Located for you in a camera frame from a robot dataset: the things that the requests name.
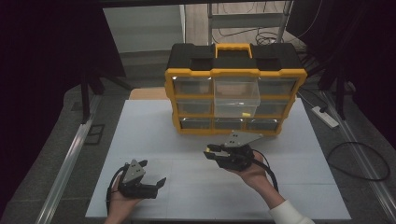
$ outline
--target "floor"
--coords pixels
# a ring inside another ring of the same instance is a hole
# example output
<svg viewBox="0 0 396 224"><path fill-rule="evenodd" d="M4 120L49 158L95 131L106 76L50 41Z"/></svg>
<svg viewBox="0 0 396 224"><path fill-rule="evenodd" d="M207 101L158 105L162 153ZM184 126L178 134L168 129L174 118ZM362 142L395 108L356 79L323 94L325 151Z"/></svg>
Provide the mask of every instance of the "floor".
<svg viewBox="0 0 396 224"><path fill-rule="evenodd" d="M262 11L262 3L245 4L219 4L216 6L219 12L227 13L252 11ZM281 3L268 3L265 11L275 11L283 8ZM187 6L187 40L188 42L203 45L207 42L207 35L202 35L205 29L205 5ZM240 30L222 31L224 34L239 32ZM252 42L254 43L255 32L243 33L242 35L232 35L224 37L214 30L213 36L216 41L227 42ZM284 40L288 42L294 37L285 34ZM304 50L304 43L294 39L293 45L297 50ZM131 53L122 54L121 58L127 77L121 78L123 81L137 87L157 87L163 86L163 71L166 67L166 51L151 53ZM145 63L134 63L133 57L138 57ZM308 91L300 91L305 98L304 106L306 113L311 120L315 134L318 138L324 155L328 155L332 148L346 141L340 129L328 128L310 108L312 105L323 104L316 95L319 95L317 82L319 75L309 78L304 87ZM92 125L104 127L101 138L98 135L88 136L85 145L82 147L73 172L64 189L62 198L53 214L51 223L103 223L103 220L85 218L90 198L96 185L97 178L101 172L107 151L111 144L113 134L116 130L120 112L125 100L130 92L120 86L102 79L106 91L102 96L97 113ZM374 125L363 116L358 107L354 104L351 95L345 98L346 122L355 134L359 142L363 142L375 148L388 163L396 159L394 148L379 133ZM71 89L64 96L64 108L52 130L52 133L44 145L38 159L35 161L30 172L24 178L14 197L7 205L0 223L33 223L47 198L48 193L56 178L64 158L70 148L77 129L81 122L81 100L79 86ZM370 151L365 151L374 168L384 174L384 166L377 156ZM362 175L361 168L356 162L350 150L337 150L331 158L332 163L348 169L354 174ZM391 166L391 176L384 183L388 187L391 195L396 197L396 168ZM367 181L351 178L332 168L332 174L341 191L346 207L352 216L352 220L336 223L390 223L384 212L381 203L373 192L372 184Z"/></svg>

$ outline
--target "white sleeve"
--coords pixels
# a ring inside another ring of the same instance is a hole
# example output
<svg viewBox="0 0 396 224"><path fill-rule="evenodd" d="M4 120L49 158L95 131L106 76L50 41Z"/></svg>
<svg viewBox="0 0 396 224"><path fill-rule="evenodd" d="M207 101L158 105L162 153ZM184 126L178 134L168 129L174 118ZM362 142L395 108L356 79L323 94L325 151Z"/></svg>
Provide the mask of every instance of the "white sleeve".
<svg viewBox="0 0 396 224"><path fill-rule="evenodd" d="M285 201L279 206L270 210L276 224L313 224L308 217L301 215L289 201Z"/></svg>

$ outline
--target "hand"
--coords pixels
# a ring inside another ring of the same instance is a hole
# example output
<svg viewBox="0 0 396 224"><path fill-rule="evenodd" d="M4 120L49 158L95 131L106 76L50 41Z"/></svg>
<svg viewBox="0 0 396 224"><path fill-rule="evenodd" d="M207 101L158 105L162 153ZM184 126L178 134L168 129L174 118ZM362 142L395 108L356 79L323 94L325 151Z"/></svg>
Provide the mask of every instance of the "hand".
<svg viewBox="0 0 396 224"><path fill-rule="evenodd" d="M253 151L253 154L255 160L260 162L263 161L263 156L259 152ZM282 195L280 195L279 192L277 192L271 185L270 181L267 179L264 169L260 166L252 163L250 167L244 171L228 171L241 176L248 186L255 189L262 196L270 209L273 209L285 202Z"/></svg>
<svg viewBox="0 0 396 224"><path fill-rule="evenodd" d="M134 207L143 199L125 198L118 190L120 176L117 176L111 190L110 207L105 224L118 224L126 219L134 210Z"/></svg>
<svg viewBox="0 0 396 224"><path fill-rule="evenodd" d="M260 162L263 161L263 156L259 152L253 151L253 154L255 160ZM265 171L260 166L254 163L252 163L244 171L232 171L232 170L228 170L228 171L241 176L244 182L255 190L257 190L257 187L261 185L263 181L264 182L268 181Z"/></svg>

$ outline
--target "white table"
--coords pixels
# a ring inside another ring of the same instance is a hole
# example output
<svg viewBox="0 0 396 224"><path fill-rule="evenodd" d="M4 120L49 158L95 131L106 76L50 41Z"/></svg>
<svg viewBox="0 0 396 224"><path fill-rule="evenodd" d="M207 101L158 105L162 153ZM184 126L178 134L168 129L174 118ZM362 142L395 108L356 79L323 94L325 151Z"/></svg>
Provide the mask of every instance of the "white table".
<svg viewBox="0 0 396 224"><path fill-rule="evenodd" d="M167 100L125 102L86 217L106 217L111 177L125 162L137 159L148 160L142 183L167 179L157 199L136 207L133 220L272 220L258 193L205 158L206 145L224 143L227 135L179 134L171 114ZM266 156L280 193L305 216L350 219L301 100L294 103L279 136L250 145Z"/></svg>

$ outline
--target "power strip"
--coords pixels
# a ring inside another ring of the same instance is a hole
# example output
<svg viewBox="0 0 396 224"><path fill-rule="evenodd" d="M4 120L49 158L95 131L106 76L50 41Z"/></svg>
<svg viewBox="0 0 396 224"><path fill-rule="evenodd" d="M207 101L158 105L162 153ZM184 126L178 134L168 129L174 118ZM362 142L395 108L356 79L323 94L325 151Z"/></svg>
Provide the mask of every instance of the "power strip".
<svg viewBox="0 0 396 224"><path fill-rule="evenodd" d="M314 112L314 114L316 114L321 120L323 120L323 122L325 122L327 124L327 126L329 126L331 129L337 127L339 125L339 123L337 121L335 121L335 119L333 119L332 117L330 117L330 115L328 115L326 112L320 112L320 107L319 106L315 106L314 108L311 109L312 112Z"/></svg>

